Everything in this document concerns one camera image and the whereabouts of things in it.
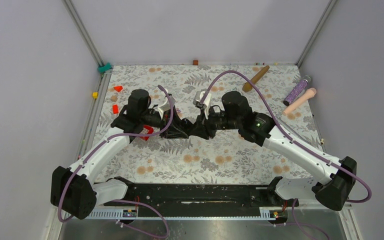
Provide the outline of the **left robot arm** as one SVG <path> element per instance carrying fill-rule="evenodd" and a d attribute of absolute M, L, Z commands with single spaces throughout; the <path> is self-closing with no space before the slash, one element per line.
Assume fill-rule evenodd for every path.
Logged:
<path fill-rule="evenodd" d="M 53 171 L 50 202 L 57 208 L 60 222 L 65 223 L 73 217 L 82 220 L 95 206 L 115 200 L 124 206 L 134 202 L 134 190 L 121 180 L 104 183 L 95 183 L 95 180 L 117 153 L 135 138 L 146 137 L 145 126 L 159 128 L 149 133 L 150 137 L 164 134 L 173 126 L 175 99 L 161 85 L 158 88 L 165 94 L 162 104 L 150 107 L 149 93 L 144 89 L 133 90 L 102 139 L 69 167 L 58 166 Z"/>

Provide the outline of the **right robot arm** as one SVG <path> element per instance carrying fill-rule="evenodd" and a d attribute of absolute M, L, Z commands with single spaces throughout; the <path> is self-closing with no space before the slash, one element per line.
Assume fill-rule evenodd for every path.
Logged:
<path fill-rule="evenodd" d="M 341 211 L 356 180 L 357 162 L 329 155 L 293 135 L 264 113 L 255 112 L 246 97 L 238 91 L 222 96 L 223 110 L 215 112 L 210 106 L 211 95 L 197 92 L 193 104 L 200 115 L 193 124 L 191 135 L 204 139 L 214 138 L 217 131 L 237 130 L 246 141 L 275 151 L 305 169 L 310 178 L 287 179 L 276 177 L 269 184 L 267 201 L 273 206 L 285 200 L 317 200 L 334 211 Z"/>

